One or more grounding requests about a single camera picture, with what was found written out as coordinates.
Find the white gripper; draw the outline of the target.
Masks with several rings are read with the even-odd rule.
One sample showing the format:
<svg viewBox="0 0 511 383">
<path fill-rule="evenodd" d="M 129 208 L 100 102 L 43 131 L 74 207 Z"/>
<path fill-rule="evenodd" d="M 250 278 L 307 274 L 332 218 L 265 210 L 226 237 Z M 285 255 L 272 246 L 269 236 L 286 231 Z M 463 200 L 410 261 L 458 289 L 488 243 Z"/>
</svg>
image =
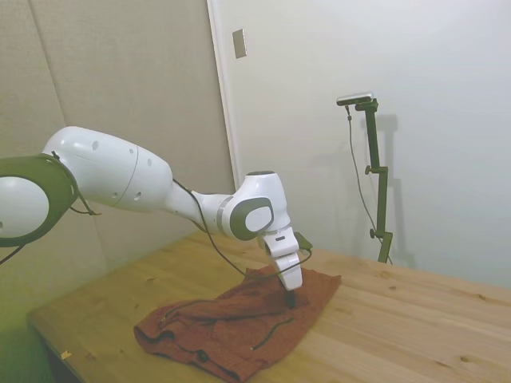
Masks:
<svg viewBox="0 0 511 383">
<path fill-rule="evenodd" d="M 286 304 L 288 307 L 295 307 L 294 290 L 303 285 L 303 276 L 299 265 L 299 243 L 292 228 L 286 227 L 281 231 L 264 233 L 261 239 L 275 272 L 287 289 Z"/>
</svg>

